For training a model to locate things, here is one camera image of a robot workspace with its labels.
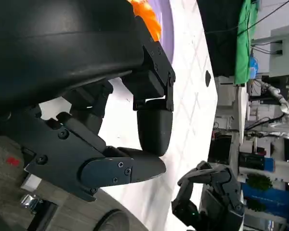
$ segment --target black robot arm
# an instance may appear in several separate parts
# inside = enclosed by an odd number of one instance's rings
[[[22,146],[25,170],[86,201],[100,187],[164,173],[159,156],[171,136],[175,73],[132,6],[126,0],[20,5],[0,3],[0,135]],[[115,77],[134,95],[143,150],[107,146],[98,136]],[[70,112],[41,119],[38,104],[58,96],[72,104]]]
[[[210,187],[202,195],[201,209],[190,201],[193,184]],[[238,231],[243,222],[244,205],[240,189],[231,169],[225,166],[212,168],[201,162],[179,181],[180,190],[172,202],[173,214],[186,226],[197,231]]]

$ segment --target white tabletop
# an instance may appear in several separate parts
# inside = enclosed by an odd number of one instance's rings
[[[249,95],[247,93],[246,86],[239,87],[238,89],[238,120],[239,120],[240,144],[243,143],[243,139],[244,139],[244,128],[245,128],[245,120],[246,120],[248,103],[249,103]]]
[[[208,159],[215,117],[217,93],[214,79],[205,84],[205,72],[213,77],[208,48],[196,0],[171,0],[175,28],[172,66],[174,85],[174,117],[171,142],[162,157],[167,172],[145,182],[103,188],[128,208],[150,231],[186,230],[171,213],[171,200],[177,194],[177,180],[196,165]],[[99,135],[107,145],[140,149],[136,112],[132,110],[132,94],[120,79],[110,81],[114,92],[109,96]],[[67,110],[64,100],[44,103],[43,117]],[[202,185],[194,187],[192,201],[199,206]]]

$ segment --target green plant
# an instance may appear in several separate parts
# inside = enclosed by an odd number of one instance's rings
[[[261,202],[254,200],[254,199],[247,199],[246,203],[247,208],[254,210],[255,212],[263,212],[266,210],[266,206]]]
[[[247,177],[247,184],[252,188],[262,191],[272,188],[272,182],[269,177],[254,173],[248,174]]]

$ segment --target bolt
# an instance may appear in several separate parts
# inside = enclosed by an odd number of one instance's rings
[[[69,136],[69,132],[66,129],[64,129],[63,131],[60,131],[58,133],[59,139],[62,139],[62,140],[66,140],[68,138],[68,136]]]
[[[126,176],[129,176],[131,174],[131,169],[130,168],[125,169],[124,174]]]
[[[47,163],[47,161],[48,161],[48,157],[46,155],[43,155],[43,156],[39,157],[38,159],[36,159],[36,163],[38,165],[44,165]]]
[[[242,205],[236,205],[236,210],[240,211],[242,209]]]
[[[94,195],[97,192],[97,189],[90,189],[90,193]]]
[[[113,179],[112,179],[112,182],[113,182],[114,184],[116,184],[116,183],[118,182],[118,178],[117,178],[117,177],[113,178]]]

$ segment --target red mark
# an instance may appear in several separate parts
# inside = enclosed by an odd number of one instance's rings
[[[15,159],[14,157],[9,157],[6,162],[14,167],[19,165],[19,160]]]

